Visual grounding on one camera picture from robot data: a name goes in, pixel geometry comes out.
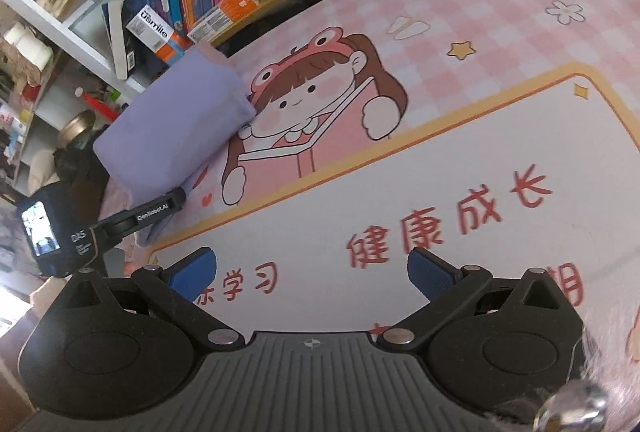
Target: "desk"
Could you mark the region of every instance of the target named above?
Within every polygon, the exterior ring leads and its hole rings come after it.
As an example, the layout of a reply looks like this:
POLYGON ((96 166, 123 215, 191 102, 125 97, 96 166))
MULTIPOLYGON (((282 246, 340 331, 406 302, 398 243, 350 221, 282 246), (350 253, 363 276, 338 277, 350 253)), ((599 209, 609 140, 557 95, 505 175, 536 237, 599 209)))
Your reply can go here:
POLYGON ((398 322, 426 303, 406 276, 420 245, 496 276, 548 268, 595 327, 618 307, 626 337, 640 273, 638 11, 313 6, 233 56, 260 114, 194 174, 149 260, 212 247, 218 276, 196 303, 247 336, 398 322))

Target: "canvas bag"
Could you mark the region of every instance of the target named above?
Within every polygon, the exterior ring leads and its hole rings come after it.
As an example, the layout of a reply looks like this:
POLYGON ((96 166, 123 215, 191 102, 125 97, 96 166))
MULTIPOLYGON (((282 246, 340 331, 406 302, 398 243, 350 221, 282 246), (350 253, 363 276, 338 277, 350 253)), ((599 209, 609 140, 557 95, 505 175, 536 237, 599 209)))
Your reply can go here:
POLYGON ((180 186, 254 117, 226 57, 196 46, 132 102, 94 152, 138 206, 180 186))

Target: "small display screen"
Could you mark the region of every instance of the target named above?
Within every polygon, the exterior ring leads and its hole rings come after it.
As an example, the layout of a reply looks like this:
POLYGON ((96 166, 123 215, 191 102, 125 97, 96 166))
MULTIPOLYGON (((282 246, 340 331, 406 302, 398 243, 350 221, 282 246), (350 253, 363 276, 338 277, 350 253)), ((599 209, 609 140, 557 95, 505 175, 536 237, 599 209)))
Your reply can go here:
POLYGON ((37 256, 60 249, 60 245, 53 235, 53 228, 47 216, 47 211, 41 201, 30 206, 22 213, 22 222, 24 222, 27 236, 37 256))

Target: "black camera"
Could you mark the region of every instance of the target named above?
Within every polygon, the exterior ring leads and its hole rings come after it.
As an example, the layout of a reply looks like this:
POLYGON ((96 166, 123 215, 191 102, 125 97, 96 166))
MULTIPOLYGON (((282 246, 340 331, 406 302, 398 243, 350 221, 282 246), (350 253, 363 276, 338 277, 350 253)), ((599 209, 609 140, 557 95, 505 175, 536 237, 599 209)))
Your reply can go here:
POLYGON ((127 235, 178 212, 185 201, 181 188, 132 210, 92 225, 82 224, 70 186, 59 182, 42 187, 18 205, 20 221, 43 275, 66 277, 89 265, 106 275, 102 254, 127 235))

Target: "orange box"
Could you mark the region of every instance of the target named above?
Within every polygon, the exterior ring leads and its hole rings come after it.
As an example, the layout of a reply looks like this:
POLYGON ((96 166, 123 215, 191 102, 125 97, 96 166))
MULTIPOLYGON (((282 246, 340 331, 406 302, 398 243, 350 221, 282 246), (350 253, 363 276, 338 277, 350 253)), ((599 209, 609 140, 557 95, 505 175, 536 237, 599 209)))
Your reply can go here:
POLYGON ((211 42, 218 33, 258 8, 259 0, 222 0, 189 31, 194 42, 211 42))

